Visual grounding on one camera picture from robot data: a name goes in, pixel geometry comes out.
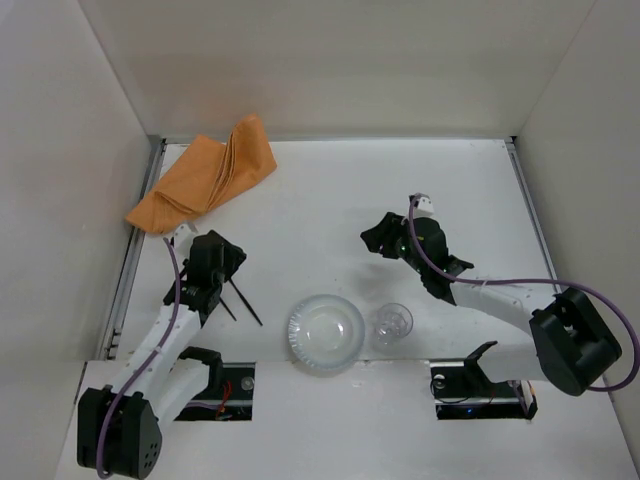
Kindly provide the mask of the black knife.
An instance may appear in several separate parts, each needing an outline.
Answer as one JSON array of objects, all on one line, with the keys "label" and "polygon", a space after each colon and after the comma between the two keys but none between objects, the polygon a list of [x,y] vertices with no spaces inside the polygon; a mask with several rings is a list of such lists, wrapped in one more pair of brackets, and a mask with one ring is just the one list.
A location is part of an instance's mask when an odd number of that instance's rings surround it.
[{"label": "black knife", "polygon": [[248,310],[248,312],[251,314],[251,316],[256,320],[256,322],[258,323],[258,325],[260,327],[264,327],[264,323],[262,322],[262,320],[260,319],[260,317],[258,316],[257,312],[255,311],[255,309],[253,308],[253,306],[250,304],[249,300],[246,298],[246,296],[241,292],[241,290],[239,289],[239,287],[236,285],[235,281],[233,280],[232,277],[230,277],[228,279],[228,283],[231,285],[231,287],[234,289],[234,291],[236,292],[239,300],[242,302],[242,304],[244,305],[244,307]]}]

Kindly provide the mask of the black fork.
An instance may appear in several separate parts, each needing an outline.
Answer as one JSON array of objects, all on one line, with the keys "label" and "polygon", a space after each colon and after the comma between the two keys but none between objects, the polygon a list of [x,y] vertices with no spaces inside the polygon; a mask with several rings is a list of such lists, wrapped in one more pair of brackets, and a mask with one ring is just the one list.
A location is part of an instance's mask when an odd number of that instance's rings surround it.
[{"label": "black fork", "polygon": [[237,322],[237,318],[236,318],[236,316],[234,315],[234,313],[231,311],[230,307],[227,305],[227,303],[226,303],[222,298],[220,298],[219,303],[220,303],[220,305],[224,308],[224,310],[229,314],[229,316],[231,317],[231,319],[232,319],[234,322]]}]

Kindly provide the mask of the clear drinking glass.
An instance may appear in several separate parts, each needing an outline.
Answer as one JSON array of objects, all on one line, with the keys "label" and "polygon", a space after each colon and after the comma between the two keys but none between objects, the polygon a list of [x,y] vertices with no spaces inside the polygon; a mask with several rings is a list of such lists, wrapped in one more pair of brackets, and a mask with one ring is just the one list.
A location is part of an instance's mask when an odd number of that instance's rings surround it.
[{"label": "clear drinking glass", "polygon": [[375,314],[372,330],[372,345],[384,350],[406,338],[414,326],[410,310],[400,303],[387,303]]}]

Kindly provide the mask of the orange cloth placemat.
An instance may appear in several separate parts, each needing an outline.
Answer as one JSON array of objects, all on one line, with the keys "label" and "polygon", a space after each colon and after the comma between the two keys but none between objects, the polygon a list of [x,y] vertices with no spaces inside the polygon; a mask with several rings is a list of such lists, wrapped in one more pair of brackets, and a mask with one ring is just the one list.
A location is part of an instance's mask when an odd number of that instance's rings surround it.
[{"label": "orange cloth placemat", "polygon": [[277,168],[261,119],[239,121],[225,143],[198,135],[126,221],[150,234],[168,234],[255,187]]}]

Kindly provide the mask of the white round plate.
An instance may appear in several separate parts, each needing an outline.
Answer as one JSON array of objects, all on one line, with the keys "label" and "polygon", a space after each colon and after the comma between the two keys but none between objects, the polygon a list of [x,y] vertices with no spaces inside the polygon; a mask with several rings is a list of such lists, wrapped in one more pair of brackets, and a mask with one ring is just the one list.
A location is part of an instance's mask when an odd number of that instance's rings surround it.
[{"label": "white round plate", "polygon": [[365,321],[356,306],[332,294],[305,298],[287,324],[293,355],[307,368],[322,372],[343,370],[356,361],[365,333]]}]

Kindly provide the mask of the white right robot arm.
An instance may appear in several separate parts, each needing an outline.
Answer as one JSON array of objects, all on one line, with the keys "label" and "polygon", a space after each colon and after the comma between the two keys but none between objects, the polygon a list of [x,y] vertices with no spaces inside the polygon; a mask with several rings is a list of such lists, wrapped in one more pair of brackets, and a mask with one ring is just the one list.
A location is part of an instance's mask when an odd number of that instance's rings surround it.
[{"label": "white right robot arm", "polygon": [[588,296],[576,287],[559,294],[482,277],[449,252],[431,218],[409,220],[388,212],[360,234],[367,249],[405,261],[433,297],[480,311],[530,335],[538,372],[560,391],[579,396],[622,355],[622,349]]}]

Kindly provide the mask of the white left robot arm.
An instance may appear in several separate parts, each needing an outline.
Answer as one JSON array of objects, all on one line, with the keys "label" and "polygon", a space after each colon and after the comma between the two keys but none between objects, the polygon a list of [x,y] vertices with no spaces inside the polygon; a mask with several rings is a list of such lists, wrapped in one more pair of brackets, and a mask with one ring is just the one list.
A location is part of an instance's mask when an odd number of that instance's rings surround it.
[{"label": "white left robot arm", "polygon": [[163,431],[185,409],[207,409],[202,393],[229,399],[219,352],[192,344],[221,302],[224,285],[245,252],[215,231],[188,240],[187,258],[165,243],[174,280],[151,329],[119,373],[89,388],[77,406],[77,463],[99,478],[145,479],[154,469]]}]

